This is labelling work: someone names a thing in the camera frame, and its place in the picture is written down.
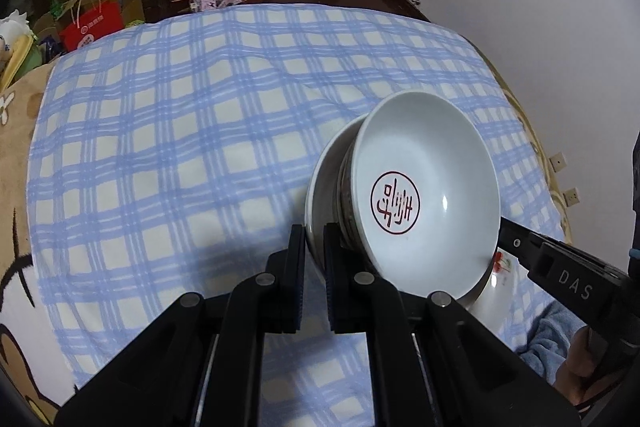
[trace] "electrical outlet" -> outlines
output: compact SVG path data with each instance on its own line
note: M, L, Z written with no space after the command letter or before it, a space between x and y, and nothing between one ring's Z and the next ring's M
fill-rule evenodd
M562 195L564 196L564 202L566 206L572 206L573 204L580 203L580 196L578 196L577 188L569 188L565 190Z
M554 172L560 172L566 167L566 159L564 158L564 154L562 154L561 152L551 156L551 158L549 158L549 161L551 162L551 168L554 170Z

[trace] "checkered tablecloth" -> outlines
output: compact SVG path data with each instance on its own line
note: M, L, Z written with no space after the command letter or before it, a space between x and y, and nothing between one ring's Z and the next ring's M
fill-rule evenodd
M78 385L181 293L225 293L261 271L302 222L324 145L409 87L475 123L506 217L562 237L500 87L468 42L438 26L241 6L130 28L63 57L38 116L27 197L40 293ZM303 331L266 341L263 424L369 426L364 338L329 332L308 268ZM526 279L516 286L502 330L514 348L550 301Z

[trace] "wall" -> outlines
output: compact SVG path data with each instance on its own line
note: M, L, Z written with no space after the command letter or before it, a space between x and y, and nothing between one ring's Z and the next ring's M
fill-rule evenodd
M640 0L421 0L465 35L522 102L543 146L563 151L561 188L579 248L626 267L631 152L640 130Z

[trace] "blue sleeve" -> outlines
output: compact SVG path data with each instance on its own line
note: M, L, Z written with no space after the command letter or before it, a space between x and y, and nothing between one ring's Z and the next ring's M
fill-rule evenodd
M520 358L548 383L556 381L556 371L566 359L571 339L584 326L578 317L553 301L532 329L532 337Z

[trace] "shopping bag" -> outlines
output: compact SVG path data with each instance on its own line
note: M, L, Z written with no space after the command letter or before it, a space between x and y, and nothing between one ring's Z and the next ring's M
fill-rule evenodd
M82 48L91 42L115 33L124 28L120 6L113 1L98 0L98 5L80 15L80 5L74 19L74 11L71 9L71 24L60 32L60 37L68 51Z

